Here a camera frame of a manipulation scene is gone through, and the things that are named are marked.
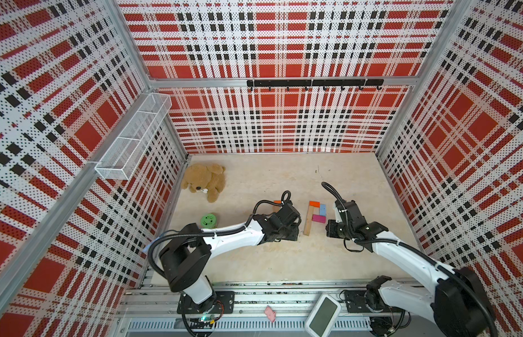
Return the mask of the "wooden block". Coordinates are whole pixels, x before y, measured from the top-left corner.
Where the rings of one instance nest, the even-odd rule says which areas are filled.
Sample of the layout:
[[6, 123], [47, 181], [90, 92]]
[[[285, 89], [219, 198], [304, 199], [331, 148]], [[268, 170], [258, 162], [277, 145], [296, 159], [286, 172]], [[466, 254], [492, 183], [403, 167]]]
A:
[[314, 206], [309, 206], [308, 212], [307, 212], [307, 215], [306, 215], [306, 221], [308, 223], [312, 222], [314, 211], [315, 211], [315, 207]]
[[309, 236], [311, 233], [311, 227], [312, 227], [312, 220], [308, 218], [305, 222], [303, 233], [305, 236]]

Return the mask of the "magenta building block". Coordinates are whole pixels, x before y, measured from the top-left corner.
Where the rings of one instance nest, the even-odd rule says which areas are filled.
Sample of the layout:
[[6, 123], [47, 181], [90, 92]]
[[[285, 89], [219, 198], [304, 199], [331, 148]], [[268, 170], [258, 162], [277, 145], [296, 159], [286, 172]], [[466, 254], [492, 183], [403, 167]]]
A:
[[323, 224], [325, 224], [327, 222], [327, 218], [325, 216], [322, 216], [322, 215], [314, 214], [312, 216], [312, 221], [316, 222], [316, 223], [323, 223]]

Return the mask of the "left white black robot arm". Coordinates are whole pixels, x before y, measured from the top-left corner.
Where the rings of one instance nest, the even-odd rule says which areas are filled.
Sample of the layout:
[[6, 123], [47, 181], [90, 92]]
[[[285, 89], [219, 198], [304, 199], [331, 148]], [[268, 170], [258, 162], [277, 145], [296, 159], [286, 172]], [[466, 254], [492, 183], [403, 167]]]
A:
[[170, 290], [181, 293], [181, 307], [192, 306], [196, 313], [207, 313], [217, 304], [226, 310], [212, 283], [203, 274], [211, 258], [261, 244], [296, 241], [301, 216], [291, 200], [291, 191], [279, 203], [261, 200], [246, 222], [216, 229], [202, 229], [191, 223], [180, 231], [162, 234], [145, 248], [151, 268], [167, 280]]

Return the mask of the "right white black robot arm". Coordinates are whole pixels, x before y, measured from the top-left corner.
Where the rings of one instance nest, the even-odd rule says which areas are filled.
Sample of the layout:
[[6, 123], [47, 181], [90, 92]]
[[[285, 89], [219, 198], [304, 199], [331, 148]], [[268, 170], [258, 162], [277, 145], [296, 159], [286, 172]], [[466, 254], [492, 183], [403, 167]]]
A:
[[398, 238], [386, 226], [369, 223], [358, 205], [345, 201], [327, 182], [322, 187], [334, 198], [335, 219], [327, 236], [357, 244], [377, 254], [421, 284], [414, 288], [380, 276], [368, 286], [376, 303], [398, 307], [437, 325], [445, 336], [497, 336], [496, 316], [479, 276], [470, 268], [454, 268], [437, 261]]

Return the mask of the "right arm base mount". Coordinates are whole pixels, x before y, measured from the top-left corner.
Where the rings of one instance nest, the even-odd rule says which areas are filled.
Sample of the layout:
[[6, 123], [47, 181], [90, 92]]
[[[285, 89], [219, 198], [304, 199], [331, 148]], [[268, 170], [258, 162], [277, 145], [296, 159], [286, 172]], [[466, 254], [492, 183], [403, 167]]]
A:
[[345, 289], [340, 292], [339, 300], [348, 313], [380, 314], [370, 318], [373, 336], [393, 336], [412, 322], [409, 312], [388, 306], [374, 291]]

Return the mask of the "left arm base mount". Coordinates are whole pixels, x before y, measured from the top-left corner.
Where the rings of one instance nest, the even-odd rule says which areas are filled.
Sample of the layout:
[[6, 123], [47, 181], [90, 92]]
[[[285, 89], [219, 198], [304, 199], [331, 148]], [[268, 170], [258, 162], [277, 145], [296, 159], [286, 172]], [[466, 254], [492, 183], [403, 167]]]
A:
[[235, 304], [235, 292], [214, 292], [201, 304], [186, 295], [181, 295], [177, 314], [190, 336], [211, 336], [219, 320], [225, 314], [232, 314]]

